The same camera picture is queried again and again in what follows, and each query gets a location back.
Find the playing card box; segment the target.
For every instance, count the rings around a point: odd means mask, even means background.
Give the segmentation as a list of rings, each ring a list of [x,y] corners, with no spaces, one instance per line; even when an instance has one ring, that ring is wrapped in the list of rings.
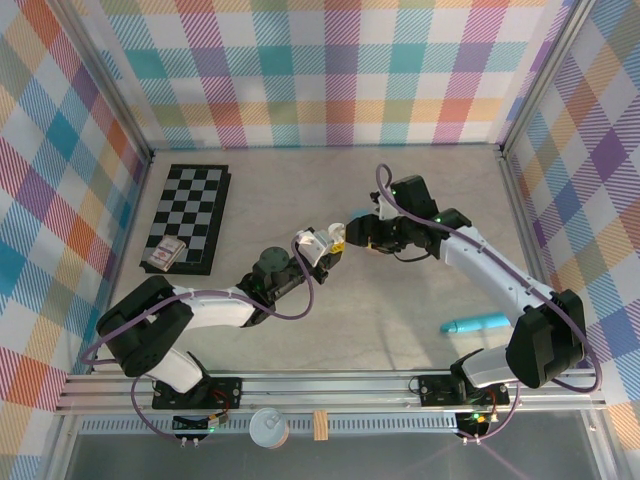
[[[167,272],[185,248],[184,241],[172,236],[163,236],[147,257],[146,262],[153,268]]]

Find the black and grey chessboard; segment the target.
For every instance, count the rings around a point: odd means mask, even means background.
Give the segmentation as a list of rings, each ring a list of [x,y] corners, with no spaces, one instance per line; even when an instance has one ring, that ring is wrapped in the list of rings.
[[[140,262],[147,274],[161,272],[148,258],[165,236],[185,243],[170,274],[211,273],[230,182],[227,165],[170,167]]]

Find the silver tin can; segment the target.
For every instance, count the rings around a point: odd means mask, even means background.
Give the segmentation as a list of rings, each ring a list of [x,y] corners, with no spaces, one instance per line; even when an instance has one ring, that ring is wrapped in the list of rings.
[[[249,434],[259,447],[275,449],[281,447],[289,436],[286,417],[274,408],[258,410],[251,418]]]

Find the small electronics board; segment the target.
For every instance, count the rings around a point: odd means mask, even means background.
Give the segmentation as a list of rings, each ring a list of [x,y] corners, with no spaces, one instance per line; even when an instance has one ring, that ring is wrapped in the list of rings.
[[[172,417],[171,428],[174,436],[185,448],[188,444],[198,447],[210,434],[214,433],[229,420],[226,411],[213,413],[206,417],[178,416]]]
[[[497,422],[498,415],[495,408],[488,411],[457,413],[455,435],[464,444],[475,443],[480,445],[483,440],[491,438],[498,433],[498,430],[491,430],[492,425]]]

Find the slotted aluminium strip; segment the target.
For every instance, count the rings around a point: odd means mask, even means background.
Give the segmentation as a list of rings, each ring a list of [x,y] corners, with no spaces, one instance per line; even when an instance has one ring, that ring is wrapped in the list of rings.
[[[214,432],[224,434],[249,433],[251,414],[232,415]],[[311,414],[287,414],[290,433],[313,433]],[[150,420],[156,428],[169,433],[172,430],[171,416],[152,416]],[[329,435],[338,434],[374,434],[374,433],[441,433],[457,430],[455,414],[445,413],[396,413],[347,415],[329,414]],[[152,434],[153,432],[134,415],[87,415],[83,417],[79,427],[80,434]]]

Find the aluminium side rail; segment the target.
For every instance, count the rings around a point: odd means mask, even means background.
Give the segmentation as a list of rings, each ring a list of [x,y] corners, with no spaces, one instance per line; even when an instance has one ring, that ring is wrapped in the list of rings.
[[[80,357],[95,340],[95,324],[109,305],[147,170],[143,158],[113,165],[97,162],[90,170],[77,209],[78,223],[67,237],[70,253],[61,274],[71,282],[74,297],[55,360],[68,373],[87,369]]]
[[[507,155],[500,148],[497,148],[495,151],[495,157],[516,223],[516,230],[524,253],[527,270],[529,274],[540,283],[548,284],[550,279],[546,266],[544,265],[544,258],[540,247],[537,244],[537,238],[534,228],[530,222],[526,202],[519,189],[518,182],[515,179],[513,168],[507,159]],[[562,323],[565,324],[582,342],[584,358],[578,363],[578,365],[587,365],[587,361],[589,361],[589,366],[591,366],[593,370],[594,383],[588,387],[578,387],[563,382],[559,376],[555,377],[552,382],[562,388],[576,393],[592,394],[599,392],[603,382],[602,366],[597,354],[587,339],[586,329],[581,329],[578,325],[574,325],[570,322],[568,314],[563,311],[558,310],[558,314],[560,315]]]

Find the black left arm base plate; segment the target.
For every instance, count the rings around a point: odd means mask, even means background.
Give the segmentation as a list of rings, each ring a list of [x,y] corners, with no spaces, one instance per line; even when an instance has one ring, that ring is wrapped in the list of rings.
[[[227,410],[238,409],[242,396],[240,377],[205,377],[186,393],[156,381],[153,387],[154,410]]]

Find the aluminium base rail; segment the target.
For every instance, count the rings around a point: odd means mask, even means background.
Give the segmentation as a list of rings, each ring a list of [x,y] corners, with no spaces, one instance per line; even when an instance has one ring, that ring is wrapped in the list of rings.
[[[273,407],[283,413],[471,412],[491,406],[423,407],[417,391],[420,371],[284,371],[221,372],[240,377],[242,396],[237,413]],[[56,407],[63,414],[125,414],[133,411],[132,380],[114,371],[72,375]],[[509,398],[519,411],[580,411],[604,409],[602,392],[581,394],[552,382],[538,389],[507,385]]]

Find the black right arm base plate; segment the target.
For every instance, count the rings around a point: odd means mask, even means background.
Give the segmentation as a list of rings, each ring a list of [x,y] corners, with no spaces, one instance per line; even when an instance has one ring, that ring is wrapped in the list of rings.
[[[505,384],[473,387],[469,382],[454,376],[417,376],[417,393],[423,407],[431,406],[507,406],[510,404]]]

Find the aluminium frame post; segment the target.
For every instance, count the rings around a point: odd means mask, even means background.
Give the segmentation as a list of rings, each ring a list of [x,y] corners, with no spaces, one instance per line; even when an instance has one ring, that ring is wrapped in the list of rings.
[[[70,37],[85,68],[96,83],[106,102],[112,108],[115,117],[120,121],[124,132],[132,141],[136,151],[144,159],[145,164],[153,163],[154,150],[145,140],[133,113],[126,104],[114,77],[111,75],[99,49],[86,30],[81,17],[76,12],[71,0],[46,0],[49,7]]]
[[[501,159],[507,160],[509,158],[520,138],[526,133],[535,115],[535,110],[539,107],[555,79],[596,3],[597,0],[571,0],[567,15],[542,58],[540,68],[532,79],[526,95],[521,100],[519,109],[509,124],[509,129],[497,143]]]

